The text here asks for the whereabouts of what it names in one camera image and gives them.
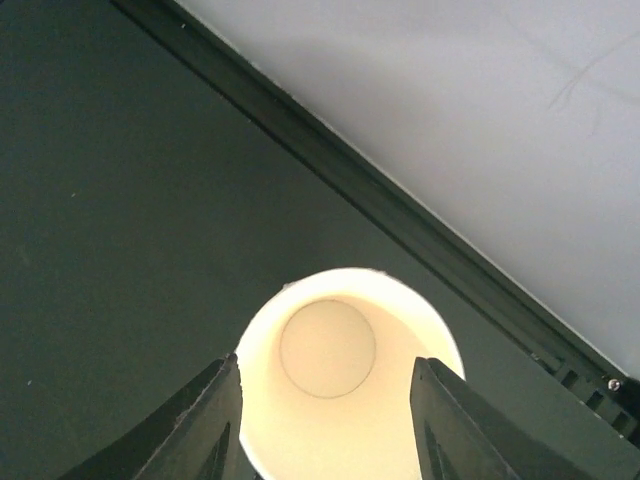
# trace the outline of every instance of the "screw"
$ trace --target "screw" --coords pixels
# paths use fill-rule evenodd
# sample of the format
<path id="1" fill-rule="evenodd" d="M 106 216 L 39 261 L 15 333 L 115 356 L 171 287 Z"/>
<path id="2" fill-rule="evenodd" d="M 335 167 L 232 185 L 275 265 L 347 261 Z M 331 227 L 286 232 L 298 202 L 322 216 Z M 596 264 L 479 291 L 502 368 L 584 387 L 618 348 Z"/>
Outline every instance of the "screw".
<path id="1" fill-rule="evenodd" d="M 612 392 L 617 392 L 618 390 L 620 390 L 621 386 L 622 383 L 616 378 L 612 378 L 611 380 L 609 380 L 609 383 L 607 383 L 607 387 L 609 387 L 609 390 L 611 390 Z"/>

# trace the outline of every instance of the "metal bolt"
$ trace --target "metal bolt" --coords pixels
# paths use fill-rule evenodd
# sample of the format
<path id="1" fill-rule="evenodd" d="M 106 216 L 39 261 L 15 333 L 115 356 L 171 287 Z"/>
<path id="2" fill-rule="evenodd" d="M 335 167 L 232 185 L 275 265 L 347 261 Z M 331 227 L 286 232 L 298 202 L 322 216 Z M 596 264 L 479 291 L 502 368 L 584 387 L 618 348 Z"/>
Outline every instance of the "metal bolt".
<path id="1" fill-rule="evenodd" d="M 612 392 L 617 392 L 618 390 L 620 390 L 621 386 L 622 383 L 616 378 L 612 378 L 611 380 L 609 380 L 609 383 L 607 383 L 607 387 L 609 387 L 609 390 L 611 390 Z"/>

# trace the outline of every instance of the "white wall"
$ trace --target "white wall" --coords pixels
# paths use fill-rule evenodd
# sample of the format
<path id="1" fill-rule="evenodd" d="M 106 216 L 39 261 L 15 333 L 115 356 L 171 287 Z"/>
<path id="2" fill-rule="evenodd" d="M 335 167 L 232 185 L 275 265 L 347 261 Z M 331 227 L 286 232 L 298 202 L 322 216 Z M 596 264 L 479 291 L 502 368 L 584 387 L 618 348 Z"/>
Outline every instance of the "white wall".
<path id="1" fill-rule="evenodd" d="M 181 3 L 640 376 L 640 2 Z"/>

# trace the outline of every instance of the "white surface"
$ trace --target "white surface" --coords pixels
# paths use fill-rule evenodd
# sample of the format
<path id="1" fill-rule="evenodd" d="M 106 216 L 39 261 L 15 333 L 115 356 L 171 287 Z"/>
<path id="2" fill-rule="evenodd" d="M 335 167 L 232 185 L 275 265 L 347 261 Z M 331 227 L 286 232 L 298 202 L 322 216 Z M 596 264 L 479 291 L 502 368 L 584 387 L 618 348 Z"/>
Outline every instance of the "white surface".
<path id="1" fill-rule="evenodd" d="M 640 2 L 181 2 L 640 376 Z"/>
<path id="2" fill-rule="evenodd" d="M 344 308 L 327 310 L 325 301 L 355 309 L 375 338 L 371 371 L 357 388 L 334 398 L 310 395 L 299 385 L 313 384 L 305 376 L 328 373 L 339 379 L 343 366 L 326 355 L 292 349 L 291 339 L 283 338 L 300 312 L 320 305 L 307 311 L 303 323 L 322 321 L 333 331 L 303 328 L 294 340 L 298 347 L 329 346 L 330 354 L 331 342 L 342 337 L 337 327 L 353 327 L 354 316 L 353 311 L 345 316 Z M 342 321 L 331 322 L 327 313 Z M 366 343 L 359 349 L 365 359 L 371 353 Z M 297 382 L 285 371 L 283 347 L 298 354 Z M 438 357 L 464 378 L 455 341 L 433 307 L 397 280 L 361 268 L 329 270 L 287 286 L 256 314 L 236 353 L 243 398 L 240 441 L 266 480 L 418 480 L 409 404 L 415 358 Z"/>

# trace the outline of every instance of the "black table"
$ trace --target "black table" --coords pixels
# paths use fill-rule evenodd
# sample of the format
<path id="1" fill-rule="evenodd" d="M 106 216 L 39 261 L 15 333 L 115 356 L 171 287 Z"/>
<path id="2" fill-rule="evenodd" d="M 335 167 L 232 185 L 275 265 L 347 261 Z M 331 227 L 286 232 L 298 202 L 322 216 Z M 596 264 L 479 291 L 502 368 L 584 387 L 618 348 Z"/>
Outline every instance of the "black table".
<path id="1" fill-rule="evenodd" d="M 534 437 L 600 478 L 640 469 L 638 451 L 107 2 L 5 1 L 0 108 L 0 479 L 61 474 L 232 351 L 283 284 L 343 266 L 429 299 L 469 383 Z"/>

